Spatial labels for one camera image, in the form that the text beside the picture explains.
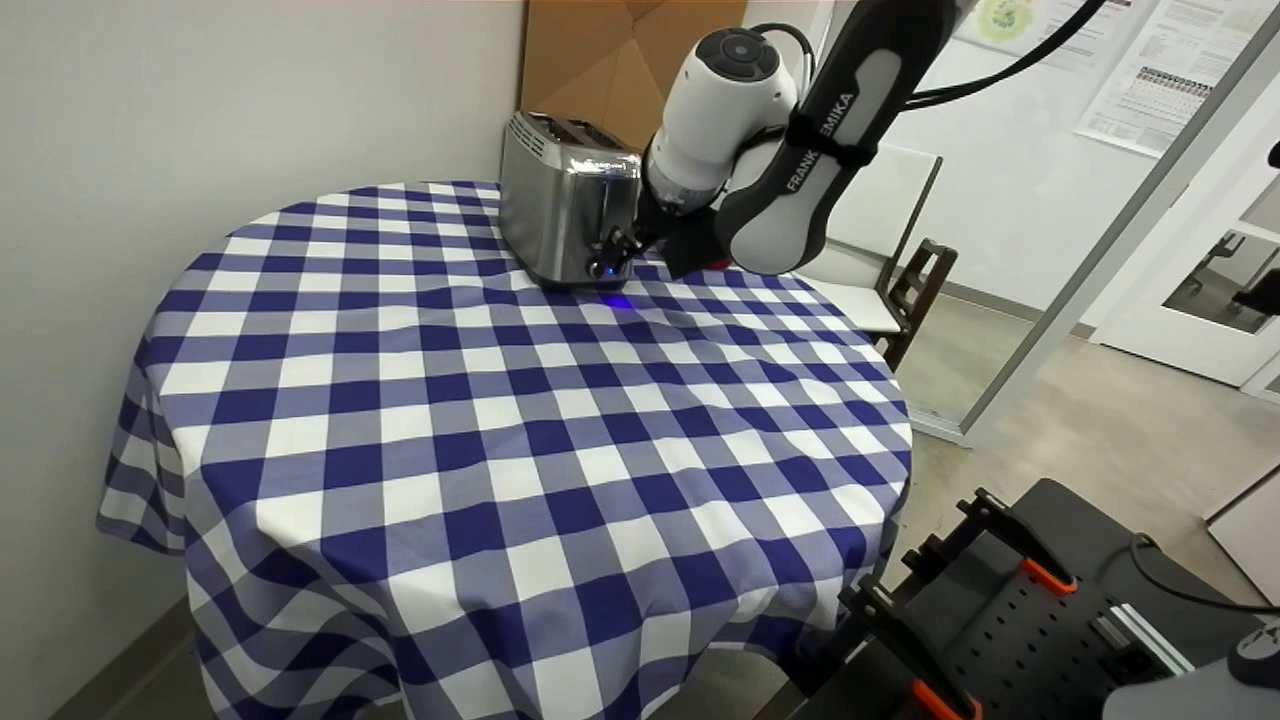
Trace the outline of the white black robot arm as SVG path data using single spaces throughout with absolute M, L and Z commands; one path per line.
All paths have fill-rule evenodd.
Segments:
M 961 0 L 854 0 L 807 86 L 764 25 L 698 35 L 645 147 L 635 220 L 594 241 L 589 268 L 611 278 L 656 252 L 673 278 L 713 266 L 778 278 L 817 260 L 835 200 L 961 17 Z

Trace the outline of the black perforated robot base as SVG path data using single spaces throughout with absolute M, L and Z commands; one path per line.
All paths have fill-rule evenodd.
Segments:
M 1234 604 L 1061 482 L 852 579 L 784 660 L 795 720 L 1280 720 L 1274 612 Z

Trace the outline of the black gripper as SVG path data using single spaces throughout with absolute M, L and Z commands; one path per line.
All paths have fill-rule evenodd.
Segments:
M 594 271 L 621 278 L 635 258 L 656 258 L 673 278 L 720 268 L 728 252 L 717 241 L 717 212 L 645 210 L 630 229 L 615 229 L 594 243 Z

